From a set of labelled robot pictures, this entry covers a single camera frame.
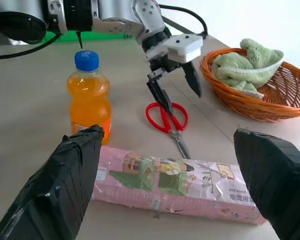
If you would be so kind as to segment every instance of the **table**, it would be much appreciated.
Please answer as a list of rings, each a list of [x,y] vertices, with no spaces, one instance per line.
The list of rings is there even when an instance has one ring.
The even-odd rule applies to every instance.
[[[209,37],[202,55],[224,47]],[[0,46],[0,55],[29,48],[33,46]],[[141,47],[133,40],[112,40],[86,42],[84,48],[99,53],[101,71],[111,83],[113,124],[109,145],[149,156],[180,158],[175,143],[145,118],[153,97],[146,86],[150,69]],[[30,55],[0,60],[0,220],[62,136],[70,134],[66,81],[74,71],[74,55],[79,50],[78,43],[54,44]],[[220,105],[208,84],[203,79],[201,82],[203,96],[198,98],[181,70],[160,80],[171,100],[188,111],[183,140],[193,159],[237,164],[233,134],[238,127],[284,138],[300,149],[300,117],[281,123],[249,120]],[[92,201],[77,239],[278,239],[268,223],[254,226],[171,213],[161,214],[160,219],[153,215],[150,210]]]

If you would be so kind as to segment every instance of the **blue bottle cap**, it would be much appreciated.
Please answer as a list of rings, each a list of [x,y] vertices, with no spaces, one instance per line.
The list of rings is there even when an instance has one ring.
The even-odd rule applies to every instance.
[[[99,68],[99,55],[94,51],[78,51],[74,56],[75,66],[82,72],[93,72]]]

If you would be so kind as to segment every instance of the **orange basket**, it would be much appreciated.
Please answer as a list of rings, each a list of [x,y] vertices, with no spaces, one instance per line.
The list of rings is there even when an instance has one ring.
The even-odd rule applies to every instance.
[[[208,53],[200,62],[205,79],[213,86],[217,99],[236,113],[263,122],[278,122],[300,116],[300,69],[283,62],[274,76],[258,92],[262,99],[245,95],[217,80],[212,73],[218,55],[236,52],[247,55],[241,48],[224,48]]]

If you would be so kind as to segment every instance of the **pink package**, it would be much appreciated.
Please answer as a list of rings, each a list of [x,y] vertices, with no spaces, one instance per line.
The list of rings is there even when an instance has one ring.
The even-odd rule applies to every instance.
[[[92,200],[262,225],[236,165],[145,157],[103,146]]]

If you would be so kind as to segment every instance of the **plastic bottle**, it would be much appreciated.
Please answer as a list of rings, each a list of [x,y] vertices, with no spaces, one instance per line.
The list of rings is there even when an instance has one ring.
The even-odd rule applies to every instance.
[[[92,125],[103,127],[102,143],[111,137],[111,104],[107,98],[109,80],[100,73],[99,56],[93,51],[79,51],[74,57],[76,71],[68,78],[67,89],[72,96],[70,117],[72,134]]]

